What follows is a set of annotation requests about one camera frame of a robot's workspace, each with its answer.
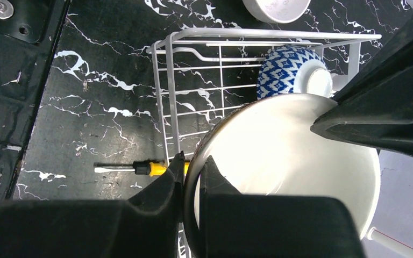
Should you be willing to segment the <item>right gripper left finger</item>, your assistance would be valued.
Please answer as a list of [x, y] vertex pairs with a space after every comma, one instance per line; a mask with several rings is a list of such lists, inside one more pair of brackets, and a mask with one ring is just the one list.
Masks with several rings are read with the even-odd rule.
[[0, 204], [0, 257], [177, 257], [184, 154], [129, 199]]

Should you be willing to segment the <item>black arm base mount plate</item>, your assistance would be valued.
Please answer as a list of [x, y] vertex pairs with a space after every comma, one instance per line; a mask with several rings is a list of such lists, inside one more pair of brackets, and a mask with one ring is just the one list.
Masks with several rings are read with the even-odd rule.
[[0, 1], [0, 202], [29, 142], [69, 1]]

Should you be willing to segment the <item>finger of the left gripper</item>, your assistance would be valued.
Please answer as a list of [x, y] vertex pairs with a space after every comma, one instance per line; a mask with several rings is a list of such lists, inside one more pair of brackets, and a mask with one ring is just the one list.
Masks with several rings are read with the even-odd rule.
[[314, 133], [413, 157], [413, 16], [334, 100]]

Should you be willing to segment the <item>white bowl brown rim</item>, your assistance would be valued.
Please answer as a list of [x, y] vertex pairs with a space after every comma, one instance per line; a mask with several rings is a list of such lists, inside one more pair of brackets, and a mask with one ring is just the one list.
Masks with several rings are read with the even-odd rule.
[[212, 156], [242, 194], [325, 195], [349, 209], [359, 238], [365, 237], [380, 194], [374, 148], [323, 138], [310, 127], [336, 106], [310, 94], [285, 94], [244, 105], [223, 118], [200, 141], [187, 170], [187, 242], [196, 257], [201, 169]]

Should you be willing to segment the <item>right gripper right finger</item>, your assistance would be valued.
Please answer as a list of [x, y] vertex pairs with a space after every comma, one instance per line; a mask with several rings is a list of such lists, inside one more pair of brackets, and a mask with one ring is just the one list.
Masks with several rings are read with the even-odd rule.
[[212, 157], [200, 182], [200, 257], [365, 256], [337, 199], [241, 194]]

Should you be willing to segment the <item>red patterned blue bowl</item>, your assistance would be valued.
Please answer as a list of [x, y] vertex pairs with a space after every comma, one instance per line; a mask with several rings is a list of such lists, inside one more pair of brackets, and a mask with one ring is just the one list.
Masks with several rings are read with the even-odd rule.
[[281, 46], [265, 57], [257, 78], [257, 99], [303, 93], [329, 98], [331, 74], [323, 58], [301, 46]]

